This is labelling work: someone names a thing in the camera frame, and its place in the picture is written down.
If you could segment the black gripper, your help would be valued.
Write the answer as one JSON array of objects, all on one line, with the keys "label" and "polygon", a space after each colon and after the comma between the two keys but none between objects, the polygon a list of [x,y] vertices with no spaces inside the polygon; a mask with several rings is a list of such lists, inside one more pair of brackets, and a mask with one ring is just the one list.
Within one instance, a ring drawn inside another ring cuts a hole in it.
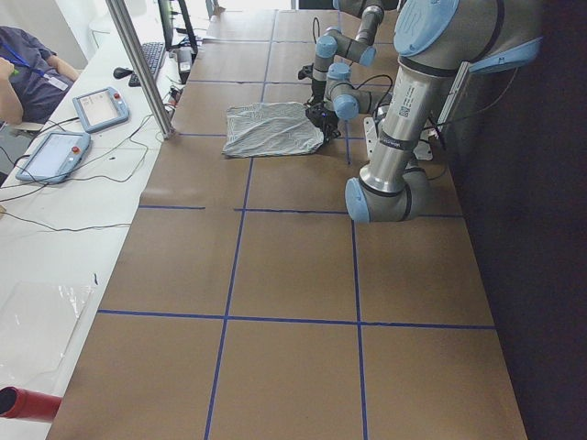
[{"label": "black gripper", "polygon": [[324,142],[329,143],[333,139],[337,139],[341,136],[338,129],[338,121],[336,122],[324,122],[322,125],[322,132],[324,135]]},{"label": "black gripper", "polygon": [[326,85],[327,85],[326,81],[320,81],[317,79],[312,80],[312,84],[311,84],[312,95],[310,98],[311,105],[316,105],[316,104],[324,101]]}]

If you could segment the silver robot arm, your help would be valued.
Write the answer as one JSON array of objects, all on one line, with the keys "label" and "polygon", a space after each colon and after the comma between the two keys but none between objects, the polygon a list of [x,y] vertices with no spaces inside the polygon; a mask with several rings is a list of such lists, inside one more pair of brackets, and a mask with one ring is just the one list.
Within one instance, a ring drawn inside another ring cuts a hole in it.
[{"label": "silver robot arm", "polygon": [[340,12],[360,19],[360,27],[355,38],[345,36],[338,27],[329,27],[316,40],[315,59],[311,65],[298,72],[298,78],[310,78],[312,95],[310,105],[323,101],[327,86],[327,72],[334,58],[370,66],[376,49],[373,47],[378,27],[382,24],[386,11],[394,10],[398,1],[333,1],[332,6]]},{"label": "silver robot arm", "polygon": [[441,84],[463,62],[470,72],[503,72],[533,61],[541,43],[540,1],[336,1],[341,12],[360,18],[356,38],[337,30],[327,60],[338,55],[368,66],[377,27],[396,8],[393,45],[398,72],[391,102],[379,124],[371,160],[345,189],[356,222],[405,221],[420,215],[429,194],[426,172],[414,149]]}]

